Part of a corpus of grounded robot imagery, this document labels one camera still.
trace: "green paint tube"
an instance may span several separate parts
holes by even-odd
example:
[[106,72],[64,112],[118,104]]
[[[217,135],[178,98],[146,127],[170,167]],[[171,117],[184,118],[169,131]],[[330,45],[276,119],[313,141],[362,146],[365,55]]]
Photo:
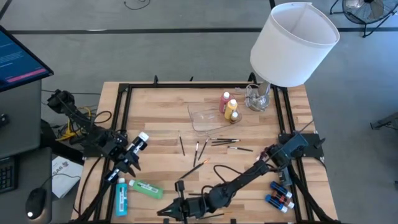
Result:
[[151,184],[147,184],[141,180],[130,180],[129,187],[130,189],[136,190],[156,199],[161,199],[163,197],[163,189],[155,187]]

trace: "wooden tabletop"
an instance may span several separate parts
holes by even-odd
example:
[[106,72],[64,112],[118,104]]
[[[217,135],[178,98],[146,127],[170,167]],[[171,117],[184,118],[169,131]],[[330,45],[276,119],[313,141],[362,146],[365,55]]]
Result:
[[[99,100],[98,112],[104,110],[114,111],[118,85],[118,82],[106,82],[104,84]],[[129,140],[132,141],[141,131],[149,135],[148,146],[139,155],[141,171],[134,169],[137,174],[136,179],[163,188],[164,196],[163,199],[157,200],[142,193],[129,190],[127,193],[128,215],[126,217],[115,217],[115,212],[113,212],[113,223],[163,222],[163,219],[166,217],[158,217],[156,211],[165,208],[177,197],[177,193],[174,191],[174,182],[192,168],[196,143],[197,141],[200,142],[199,149],[201,149],[206,139],[206,136],[193,129],[188,113],[188,106],[197,103],[217,103],[224,91],[230,92],[237,99],[242,120],[235,124],[233,128],[212,134],[211,137],[239,138],[241,141],[233,144],[233,146],[245,147],[254,150],[254,152],[227,150],[226,146],[211,147],[211,144],[208,143],[201,157],[201,162],[205,159],[210,159],[210,161],[185,178],[186,196],[188,193],[199,193],[204,185],[216,185],[222,182],[213,172],[214,165],[224,164],[244,172],[253,165],[256,157],[266,146],[277,143],[279,124],[273,92],[270,93],[271,100],[266,111],[254,112],[244,105],[244,93],[234,89],[133,89],[127,122]],[[122,99],[118,127],[120,127],[125,95]],[[305,87],[302,85],[289,88],[289,96],[295,127],[296,129],[301,129],[312,120]],[[289,127],[282,93],[280,93],[280,98],[282,111],[285,116],[285,125]],[[109,128],[111,122],[104,123],[102,126]],[[312,133],[314,130],[315,125],[312,124],[304,133]],[[178,131],[181,131],[186,156],[182,154]],[[82,185],[95,160],[96,158],[91,158],[85,162],[75,207],[78,206]],[[310,193],[326,214],[332,218],[337,218],[325,168],[318,161],[310,158],[304,158],[303,164]],[[90,204],[98,192],[102,167],[103,160],[98,163],[90,176],[83,194],[82,210]],[[234,172],[222,167],[218,171],[226,180],[233,180],[237,176]],[[132,179],[129,174],[121,173],[121,176],[124,176],[127,182]],[[267,173],[258,177],[237,192],[228,208],[221,208],[215,212],[215,214],[223,212],[231,213],[221,217],[195,220],[195,222],[229,223],[231,218],[236,218],[238,223],[294,222],[295,216],[293,210],[289,209],[287,213],[283,214],[264,201],[264,197],[272,193],[270,183],[273,180],[278,181],[278,176],[275,173]],[[306,219],[307,216],[301,194],[299,195],[299,199],[303,219]],[[108,197],[105,196],[101,212],[102,218],[104,218],[107,204]],[[76,212],[73,212],[72,218],[76,217]]]

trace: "computer mouse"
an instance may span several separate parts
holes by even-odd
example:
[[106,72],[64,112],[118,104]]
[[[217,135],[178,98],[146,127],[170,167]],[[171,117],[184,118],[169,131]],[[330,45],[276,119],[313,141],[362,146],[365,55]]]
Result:
[[36,188],[30,192],[26,200],[25,210],[27,217],[31,220],[39,217],[42,214],[45,202],[45,195],[46,191],[41,187]]

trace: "gray carpet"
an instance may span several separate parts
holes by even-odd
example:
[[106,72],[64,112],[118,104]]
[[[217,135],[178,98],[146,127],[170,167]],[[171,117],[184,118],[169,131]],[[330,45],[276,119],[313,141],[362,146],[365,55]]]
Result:
[[[131,7],[139,2],[129,1]],[[314,1],[327,13],[332,0]],[[140,11],[123,1],[14,0],[0,24],[8,29],[134,29],[259,27],[269,14],[263,0],[152,0]],[[337,27],[358,27],[343,15]],[[383,26],[398,26],[393,16]],[[56,75],[43,88],[100,92],[105,81],[245,80],[257,34],[18,35]],[[396,223],[398,140],[392,129],[369,122],[398,111],[398,32],[341,33],[341,40],[306,82],[313,117],[324,146],[331,191],[341,221]],[[76,96],[77,105],[98,96]],[[64,116],[43,107],[42,117]],[[76,192],[54,202],[53,222],[67,221]]]

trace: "white lampshade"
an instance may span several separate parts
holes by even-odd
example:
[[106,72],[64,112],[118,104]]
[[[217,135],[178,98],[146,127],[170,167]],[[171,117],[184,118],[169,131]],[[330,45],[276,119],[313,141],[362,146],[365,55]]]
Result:
[[311,3],[280,4],[272,9],[251,49],[250,62],[269,83],[301,85],[339,39],[335,25]]

